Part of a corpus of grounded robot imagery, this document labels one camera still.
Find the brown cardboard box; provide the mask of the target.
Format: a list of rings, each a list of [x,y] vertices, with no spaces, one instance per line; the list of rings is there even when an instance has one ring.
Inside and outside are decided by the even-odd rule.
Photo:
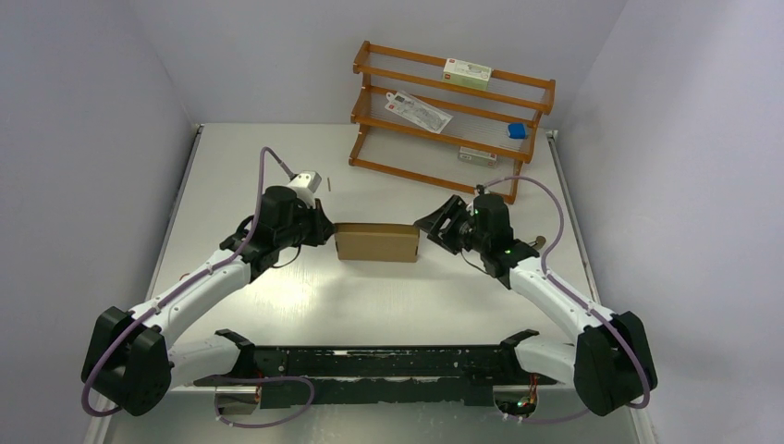
[[[336,230],[341,261],[415,263],[418,259],[420,231],[413,225],[339,223]]]

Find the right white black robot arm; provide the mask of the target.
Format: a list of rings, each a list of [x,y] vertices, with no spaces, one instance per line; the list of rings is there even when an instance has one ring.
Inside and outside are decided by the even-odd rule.
[[[482,194],[466,204],[454,195],[414,223],[428,240],[452,254],[475,251],[485,273],[533,303],[568,337],[523,339],[499,358],[511,383],[531,373],[576,390],[585,408],[605,416],[623,406],[643,408],[657,375],[642,320],[591,301],[543,264],[543,256],[518,240],[504,199]]]

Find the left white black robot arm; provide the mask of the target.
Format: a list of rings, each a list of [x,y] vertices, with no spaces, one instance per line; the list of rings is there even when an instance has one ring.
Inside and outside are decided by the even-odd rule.
[[[292,180],[267,188],[256,211],[188,277],[123,311],[111,307],[96,320],[81,370],[83,409],[96,391],[115,404],[111,413],[148,413],[173,388],[214,377],[241,385],[256,376],[254,345],[217,330],[191,343],[182,334],[219,302],[273,268],[282,251],[326,244],[335,232],[315,186]]]

